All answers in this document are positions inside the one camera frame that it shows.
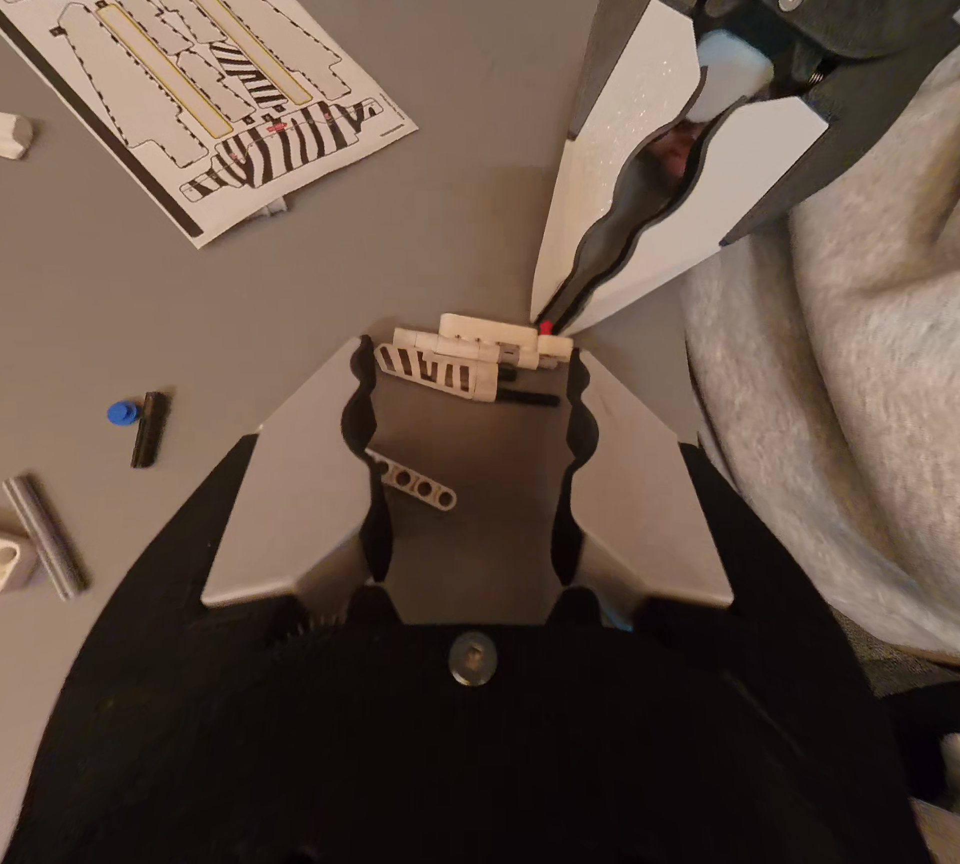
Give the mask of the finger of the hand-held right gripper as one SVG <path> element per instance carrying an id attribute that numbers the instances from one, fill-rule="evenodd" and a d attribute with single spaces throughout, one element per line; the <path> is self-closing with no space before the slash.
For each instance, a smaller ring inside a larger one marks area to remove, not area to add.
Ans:
<path id="1" fill-rule="evenodd" d="M 651 0 L 578 130 L 564 141 L 531 290 L 530 318 L 558 325 L 630 231 L 666 202 L 642 149 L 676 124 L 701 84 L 689 17 Z"/>
<path id="2" fill-rule="evenodd" d="M 829 126 L 798 97 L 743 103 L 719 118 L 690 153 L 683 186 L 554 319 L 554 331 L 582 332 L 714 256 Z"/>

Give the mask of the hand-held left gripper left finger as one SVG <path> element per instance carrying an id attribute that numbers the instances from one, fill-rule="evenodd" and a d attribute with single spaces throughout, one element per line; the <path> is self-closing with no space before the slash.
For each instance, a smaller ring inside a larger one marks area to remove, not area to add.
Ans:
<path id="1" fill-rule="evenodd" d="M 292 597 L 345 618 L 382 582 L 393 530 L 367 449 L 377 429 L 374 344 L 348 339 L 260 426 L 201 600 L 206 608 Z"/>

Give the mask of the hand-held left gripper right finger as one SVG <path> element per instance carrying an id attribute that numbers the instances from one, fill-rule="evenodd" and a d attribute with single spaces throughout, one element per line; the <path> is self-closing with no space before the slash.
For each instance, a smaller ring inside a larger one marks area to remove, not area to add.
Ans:
<path id="1" fill-rule="evenodd" d="M 561 584 L 594 594 L 619 630 L 650 601 L 728 609 L 734 592 L 676 434 L 580 348 L 567 394 L 572 461 L 552 530 Z"/>

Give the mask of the white lego connector red pin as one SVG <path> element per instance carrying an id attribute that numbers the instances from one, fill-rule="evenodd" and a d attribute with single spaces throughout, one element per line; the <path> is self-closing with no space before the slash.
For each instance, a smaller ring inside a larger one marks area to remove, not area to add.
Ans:
<path id="1" fill-rule="evenodd" d="M 556 335 L 554 325 L 548 319 L 542 320 L 537 327 L 537 368 L 554 369 L 569 364 L 574 349 L 573 339 Z"/>

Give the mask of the zebra panel lego assembly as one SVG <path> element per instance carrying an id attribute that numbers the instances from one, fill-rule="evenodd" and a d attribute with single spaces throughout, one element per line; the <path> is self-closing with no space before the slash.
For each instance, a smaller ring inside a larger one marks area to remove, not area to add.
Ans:
<path id="1" fill-rule="evenodd" d="M 373 348 L 378 369 L 464 401 L 556 408 L 557 395 L 511 387 L 520 372 L 538 372 L 538 328 L 443 314 L 430 333 L 396 327 Z"/>

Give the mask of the white five-hole lego beam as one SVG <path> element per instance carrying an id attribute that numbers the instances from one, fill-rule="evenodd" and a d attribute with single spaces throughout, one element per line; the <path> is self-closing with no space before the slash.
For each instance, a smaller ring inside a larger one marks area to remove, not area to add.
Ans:
<path id="1" fill-rule="evenodd" d="M 450 487 L 376 451 L 368 449 L 366 456 L 374 465 L 382 486 L 390 487 L 441 512 L 449 512 L 457 506 L 457 494 Z"/>

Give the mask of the grey lego axle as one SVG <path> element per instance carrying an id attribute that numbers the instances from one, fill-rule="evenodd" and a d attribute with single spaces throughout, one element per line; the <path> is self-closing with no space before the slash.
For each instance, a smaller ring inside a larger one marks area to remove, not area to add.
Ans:
<path id="1" fill-rule="evenodd" d="M 2 487 L 60 599 L 77 599 L 89 587 L 87 574 L 32 478 L 10 477 Z"/>

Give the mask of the white curved lego panel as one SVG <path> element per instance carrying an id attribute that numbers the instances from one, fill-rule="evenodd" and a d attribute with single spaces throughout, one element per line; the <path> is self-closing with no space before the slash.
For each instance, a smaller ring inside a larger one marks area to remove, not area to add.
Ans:
<path id="1" fill-rule="evenodd" d="M 1 158 L 10 161 L 22 159 L 33 142 L 31 122 L 21 115 L 1 112 L 0 125 Z"/>

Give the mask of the person's right hand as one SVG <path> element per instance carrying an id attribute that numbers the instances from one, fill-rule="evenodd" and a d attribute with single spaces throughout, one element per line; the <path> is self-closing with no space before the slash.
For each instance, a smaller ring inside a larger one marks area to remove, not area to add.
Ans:
<path id="1" fill-rule="evenodd" d="M 684 119 L 661 137 L 659 158 L 666 174 L 674 180 L 684 177 L 690 160 L 690 153 L 703 133 L 705 125 Z"/>

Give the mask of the person's grey hoodie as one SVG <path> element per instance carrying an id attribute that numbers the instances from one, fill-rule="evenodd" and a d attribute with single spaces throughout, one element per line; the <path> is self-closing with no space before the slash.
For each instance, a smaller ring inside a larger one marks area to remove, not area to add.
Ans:
<path id="1" fill-rule="evenodd" d="M 959 52 L 845 174 L 685 276 L 705 449 L 832 608 L 959 650 Z"/>

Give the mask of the zebra striped sticker sheet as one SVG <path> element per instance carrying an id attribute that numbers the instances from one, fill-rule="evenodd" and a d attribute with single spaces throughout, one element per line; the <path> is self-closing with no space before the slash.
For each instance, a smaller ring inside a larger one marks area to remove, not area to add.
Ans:
<path id="1" fill-rule="evenodd" d="M 417 125 L 298 0 L 2 0 L 2 36 L 195 247 Z"/>

